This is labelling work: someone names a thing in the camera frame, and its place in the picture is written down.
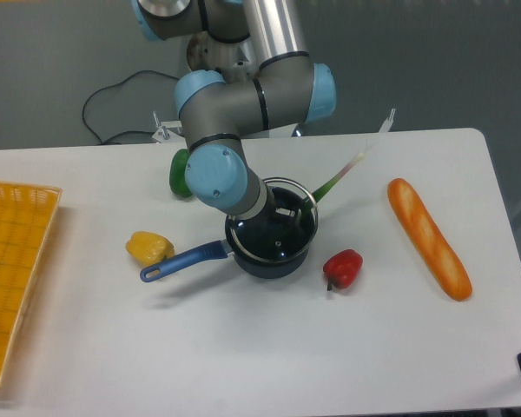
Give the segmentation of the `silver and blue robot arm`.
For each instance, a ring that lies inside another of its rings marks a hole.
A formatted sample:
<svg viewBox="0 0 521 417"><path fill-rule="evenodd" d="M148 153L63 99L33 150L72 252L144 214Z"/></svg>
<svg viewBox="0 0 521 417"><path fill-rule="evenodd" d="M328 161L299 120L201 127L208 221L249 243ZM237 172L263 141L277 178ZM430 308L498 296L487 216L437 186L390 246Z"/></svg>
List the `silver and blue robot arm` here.
<svg viewBox="0 0 521 417"><path fill-rule="evenodd" d="M185 181L200 201L241 219L275 212L272 192L247 165L241 138L330 116L331 70L308 53L296 1L134 1L150 39L204 33L217 43L249 43L255 68L233 83L209 65L182 77L175 107L190 158Z"/></svg>

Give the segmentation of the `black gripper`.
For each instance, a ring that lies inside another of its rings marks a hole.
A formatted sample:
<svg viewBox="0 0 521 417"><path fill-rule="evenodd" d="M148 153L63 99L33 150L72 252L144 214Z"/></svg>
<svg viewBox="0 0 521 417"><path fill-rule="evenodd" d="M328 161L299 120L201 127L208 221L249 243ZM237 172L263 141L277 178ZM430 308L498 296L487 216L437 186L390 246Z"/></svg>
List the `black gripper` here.
<svg viewBox="0 0 521 417"><path fill-rule="evenodd" d="M277 208L274 192L268 185L260 186L260 193L253 207L242 215L242 222L245 225L264 226L275 215L287 218L294 218L296 212L288 208Z"/></svg>

